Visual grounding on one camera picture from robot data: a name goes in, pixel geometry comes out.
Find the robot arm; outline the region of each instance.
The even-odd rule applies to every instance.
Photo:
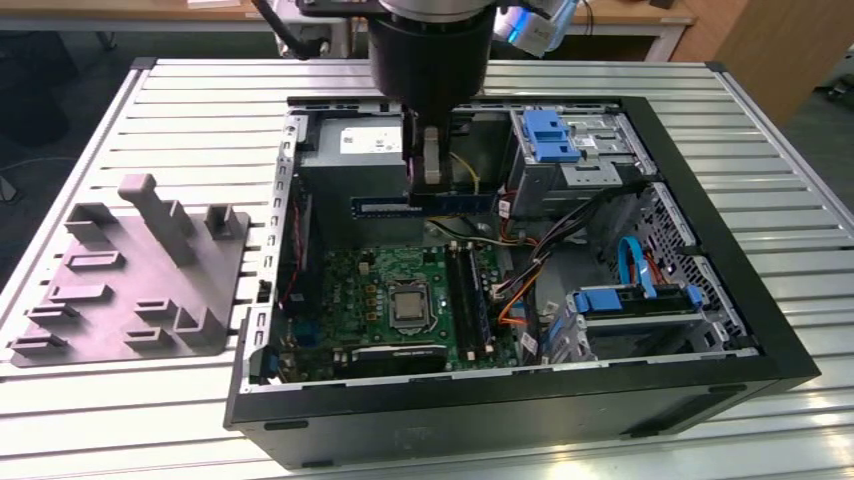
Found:
[[[425,205],[451,189],[451,111],[483,87],[494,33],[542,56],[561,43],[578,0],[298,0],[297,4],[306,16],[367,19],[374,83],[403,107],[410,203]],[[285,28],[275,27],[277,33]],[[294,40],[279,36],[286,43]]]

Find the black cable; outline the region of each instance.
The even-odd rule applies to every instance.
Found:
[[[469,228],[471,228],[471,231],[474,232],[473,235],[479,237],[481,230],[478,230],[478,225],[475,225],[475,222],[473,222],[469,217],[461,217],[461,221],[466,224]]]
[[[285,25],[285,22],[274,12],[270,3],[267,0],[253,0],[253,5],[258,9],[258,13],[262,14],[262,18],[273,28],[277,36],[282,40],[282,42],[289,46],[289,50],[294,54],[298,60],[309,60],[310,58],[321,56],[321,48],[325,43],[327,43],[326,39],[313,40],[310,42],[303,42],[289,30],[289,27]]]
[[[585,2],[585,6],[588,7],[588,26],[585,28],[585,35],[593,36],[593,27],[596,24],[593,8],[590,8],[590,2],[588,0],[582,0],[582,2]]]
[[[542,267],[543,262],[551,255],[551,249],[564,241],[566,237],[578,233],[590,223],[600,207],[614,198],[641,193],[650,185],[650,182],[641,180],[628,183],[620,187],[601,190],[585,203],[582,203],[561,220],[558,220],[546,235],[539,240],[539,244],[531,252],[529,263],[519,270],[522,273],[505,282],[498,289],[499,292],[513,288],[526,277],[533,275]]]

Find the cable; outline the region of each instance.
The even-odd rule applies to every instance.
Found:
[[[469,175],[471,175],[471,182],[475,184],[475,195],[478,195],[481,193],[481,177],[478,176],[478,172],[475,172],[475,169],[471,168],[471,164],[466,160],[463,160],[463,157],[457,155],[454,152],[451,152],[451,158],[462,163],[463,167],[466,167],[466,170],[469,170]]]
[[[596,17],[593,14],[593,8],[590,8],[589,0],[582,0],[585,7],[588,7],[588,25],[585,27],[585,35],[593,36],[593,27],[596,24]]]
[[[646,261],[650,264],[650,269],[653,270],[653,277],[656,278],[656,283],[658,284],[665,283],[665,275],[662,274],[662,269],[658,268],[658,264],[656,263],[653,254],[650,252],[646,252],[644,256],[646,257]]]
[[[323,38],[318,40],[313,40],[311,42],[303,42],[289,30],[289,27],[285,25],[285,22],[277,15],[277,12],[273,10],[270,3],[267,0],[253,0],[253,5],[258,9],[258,13],[262,14],[262,18],[273,28],[277,36],[282,40],[282,42],[287,45],[289,50],[294,54],[298,60],[309,60],[310,58],[319,57],[323,44],[329,45],[329,41]]]
[[[529,279],[529,281],[525,282],[525,285],[522,285],[522,288],[519,289],[517,294],[510,299],[510,302],[507,302],[507,305],[505,306],[505,309],[502,310],[502,313],[498,315],[498,323],[499,324],[503,323],[505,317],[507,316],[507,312],[510,312],[510,309],[513,308],[514,303],[517,303],[519,301],[519,298],[522,298],[522,295],[525,295],[525,292],[527,291],[527,289],[531,288],[531,285],[534,285],[534,282],[537,281],[537,277],[539,277],[541,273],[543,273],[542,269],[538,270],[538,272]]]
[[[39,162],[56,162],[56,161],[76,161],[75,157],[43,157],[43,158],[31,158],[28,160],[22,160],[12,165],[7,165],[6,167],[0,167],[0,172],[6,172],[7,170],[12,170],[14,168],[23,167],[24,165],[30,165],[31,163]]]
[[[511,277],[502,285],[497,287],[497,293],[501,293],[517,285],[523,279],[531,275],[538,264],[542,264],[551,252],[551,249],[564,241],[564,239],[580,232],[590,223],[593,216],[602,205],[605,205],[612,199],[621,195],[629,195],[633,193],[641,193],[650,182],[640,180],[633,183],[628,183],[620,187],[613,187],[601,190],[590,199],[582,203],[576,210],[565,215],[561,220],[555,222],[551,229],[539,239],[539,244],[534,247],[531,256],[529,257],[529,263],[521,268],[522,273]]]
[[[519,244],[518,243],[507,243],[507,242],[501,242],[498,240],[493,240],[491,238],[486,238],[486,237],[475,237],[475,236],[469,236],[469,235],[463,235],[462,233],[451,230],[449,227],[446,227],[445,225],[442,225],[437,220],[427,220],[433,225],[435,225],[435,227],[451,238],[457,238],[458,240],[469,240],[471,242],[483,242],[483,243],[491,243],[493,245],[498,245],[501,247],[518,247]]]
[[[471,231],[474,232],[475,235],[481,235],[481,230],[478,230],[478,225],[475,225],[475,222],[473,222],[469,217],[461,217],[459,221],[463,222],[469,228],[471,228]]]

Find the metal slotted table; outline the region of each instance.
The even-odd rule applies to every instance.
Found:
[[[230,202],[265,221],[286,100],[375,93],[359,61],[159,60],[122,85],[0,296],[0,345],[27,325],[75,202],[128,209],[153,173],[189,213]],[[702,64],[493,62],[486,93],[649,98],[824,375],[677,437],[363,465],[366,477],[833,478],[854,467],[854,222],[726,73]],[[262,245],[253,228],[249,246]],[[237,299],[257,292],[245,253]],[[231,327],[246,318],[234,308]],[[289,474],[222,428],[237,336],[217,357],[18,369],[0,351],[0,478],[259,478]],[[335,476],[342,471],[322,471]]]

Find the floor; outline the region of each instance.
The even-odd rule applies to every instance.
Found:
[[[0,288],[12,274],[134,59],[143,56],[275,57],[273,37],[267,33],[120,33],[116,35],[119,47],[108,53],[100,51],[92,34],[67,34],[64,40],[78,65],[83,67],[79,77],[56,92],[71,129],[60,141],[40,148],[23,148],[0,136],[0,172],[24,194],[16,205],[0,205]],[[816,93],[785,133],[845,204],[854,209],[854,108],[829,103],[824,94]],[[3,171],[4,167],[30,159],[39,161]]]

